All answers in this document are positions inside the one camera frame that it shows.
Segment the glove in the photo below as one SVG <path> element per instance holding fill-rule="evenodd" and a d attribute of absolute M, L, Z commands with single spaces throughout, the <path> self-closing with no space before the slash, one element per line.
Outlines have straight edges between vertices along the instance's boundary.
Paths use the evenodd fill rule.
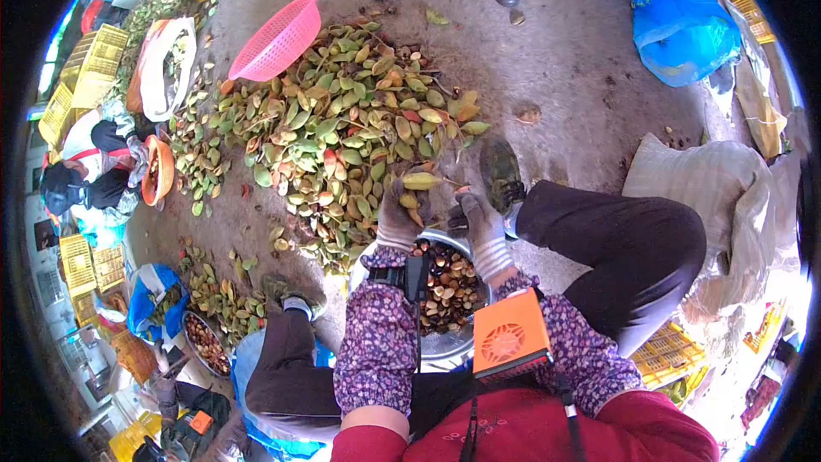
<path fill-rule="evenodd" d="M 412 169 L 409 173 L 416 173 L 416 171 L 424 170 L 421 168 Z M 413 243 L 416 242 L 416 238 L 419 234 L 422 234 L 424 229 L 408 216 L 405 207 L 399 203 L 399 197 L 404 192 L 405 187 L 402 185 L 402 179 L 394 180 L 391 187 L 385 190 L 385 195 L 382 197 L 382 207 L 379 209 L 376 244 L 409 252 Z M 416 191 L 416 199 L 419 201 L 419 214 L 426 217 L 428 215 L 428 192 Z"/>
<path fill-rule="evenodd" d="M 148 169 L 149 166 L 147 164 L 138 164 L 134 166 L 128 174 L 128 187 L 134 189 L 139 186 L 143 180 L 143 177 L 145 177 L 145 172 L 148 171 Z"/>
<path fill-rule="evenodd" d="M 145 143 L 141 142 L 139 138 L 134 135 L 126 140 L 126 145 L 128 145 L 128 151 L 131 152 L 131 156 L 137 160 L 137 166 L 148 166 L 149 148 L 145 146 Z"/>
<path fill-rule="evenodd" d="M 459 205 L 451 209 L 447 221 L 453 237 L 467 238 L 473 266 L 482 280 L 488 281 L 507 267 L 513 266 L 505 242 L 505 229 L 500 215 L 483 195 L 471 192 L 458 194 Z"/>

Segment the window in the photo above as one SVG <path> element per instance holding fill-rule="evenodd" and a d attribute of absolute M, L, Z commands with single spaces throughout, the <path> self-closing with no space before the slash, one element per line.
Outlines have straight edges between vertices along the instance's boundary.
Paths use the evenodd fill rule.
<path fill-rule="evenodd" d="M 64 337 L 57 345 L 57 348 L 62 354 L 62 359 L 66 362 L 69 373 L 74 373 L 77 367 L 89 361 L 86 352 L 83 350 L 83 341 L 79 335 Z"/>
<path fill-rule="evenodd" d="M 37 251 L 50 249 L 60 242 L 60 238 L 54 233 L 54 225 L 51 220 L 43 220 L 35 223 L 35 243 Z"/>
<path fill-rule="evenodd" d="M 43 303 L 44 308 L 62 300 L 60 276 L 56 270 L 37 272 L 37 291 L 40 293 L 40 302 Z"/>
<path fill-rule="evenodd" d="M 35 168 L 31 170 L 31 192 L 36 193 L 40 190 L 40 176 L 43 174 L 43 168 Z"/>
<path fill-rule="evenodd" d="M 43 147 L 46 144 L 46 140 L 43 139 L 43 136 L 40 135 L 39 120 L 32 121 L 30 126 L 32 132 L 31 141 L 29 142 L 29 150 L 34 150 L 35 148 Z"/>

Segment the orange plastic basket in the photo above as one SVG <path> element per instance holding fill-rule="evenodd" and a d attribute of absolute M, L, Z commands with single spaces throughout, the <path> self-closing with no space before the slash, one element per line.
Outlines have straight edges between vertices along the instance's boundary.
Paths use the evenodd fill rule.
<path fill-rule="evenodd" d="M 674 323 L 659 328 L 630 358 L 651 390 L 707 364 L 704 348 Z"/>
<path fill-rule="evenodd" d="M 149 171 L 146 171 L 143 177 L 143 200 L 149 206 L 154 206 L 160 198 L 168 194 L 174 184 L 174 156 L 168 144 L 160 141 L 153 134 L 145 139 L 145 145 L 149 148 Z M 159 159 L 159 182 L 155 183 L 151 179 L 150 168 L 157 158 Z"/>
<path fill-rule="evenodd" d="M 148 344 L 128 330 L 114 335 L 111 347 L 117 352 L 118 364 L 134 375 L 139 385 L 143 385 L 157 369 L 157 359 Z"/>

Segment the orange fan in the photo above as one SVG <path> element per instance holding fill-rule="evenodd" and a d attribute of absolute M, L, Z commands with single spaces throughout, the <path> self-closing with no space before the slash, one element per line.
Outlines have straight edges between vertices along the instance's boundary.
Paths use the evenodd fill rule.
<path fill-rule="evenodd" d="M 548 329 L 533 288 L 476 311 L 473 374 L 497 382 L 552 364 Z"/>

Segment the plastic bag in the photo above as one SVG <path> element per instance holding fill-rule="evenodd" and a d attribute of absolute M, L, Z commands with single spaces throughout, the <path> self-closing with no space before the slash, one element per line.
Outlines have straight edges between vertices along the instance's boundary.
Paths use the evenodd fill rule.
<path fill-rule="evenodd" d="M 128 307 L 128 330 L 134 335 L 154 343 L 163 338 L 163 331 L 169 338 L 174 338 L 182 328 L 182 315 L 190 300 L 188 289 L 179 275 L 164 264 L 146 264 L 133 275 L 133 291 Z M 174 285 L 180 286 L 180 299 L 165 313 L 161 325 L 149 318 L 156 304 L 162 301 L 166 292 Z"/>
<path fill-rule="evenodd" d="M 122 238 L 126 235 L 126 224 L 116 227 L 106 227 L 102 225 L 87 224 L 81 219 L 77 219 L 77 230 L 83 234 L 86 241 L 93 249 L 112 249 L 122 243 Z"/>
<path fill-rule="evenodd" d="M 641 62 L 672 87 L 701 80 L 738 56 L 741 33 L 716 0 L 633 0 Z"/>
<path fill-rule="evenodd" d="M 764 295 L 775 254 L 777 193 L 755 150 L 723 141 L 679 151 L 648 133 L 621 194 L 670 198 L 701 216 L 707 254 L 682 305 L 688 323 L 728 317 Z"/>
<path fill-rule="evenodd" d="M 262 345 L 265 340 L 265 329 L 247 335 L 234 350 L 233 368 L 231 369 L 231 381 L 234 384 L 234 395 L 236 404 L 242 411 L 242 418 L 245 421 L 245 429 L 248 436 L 265 447 L 265 450 L 275 459 L 310 459 L 322 447 L 323 442 L 301 439 L 289 433 L 280 432 L 260 421 L 255 415 L 248 412 L 245 404 L 245 388 L 251 379 L 251 375 L 256 369 L 260 360 Z M 325 366 L 334 355 L 322 344 L 316 342 L 316 365 Z"/>
<path fill-rule="evenodd" d="M 177 37 L 185 34 L 188 38 L 185 57 L 180 67 L 180 80 L 173 98 L 167 100 L 163 61 L 171 51 Z M 167 121 L 186 98 L 191 66 L 196 57 L 197 38 L 193 18 L 158 20 L 151 24 L 145 35 L 142 52 L 137 62 L 134 77 L 128 87 L 126 105 L 128 110 L 142 110 L 154 122 Z M 139 89 L 139 101 L 134 91 Z"/>

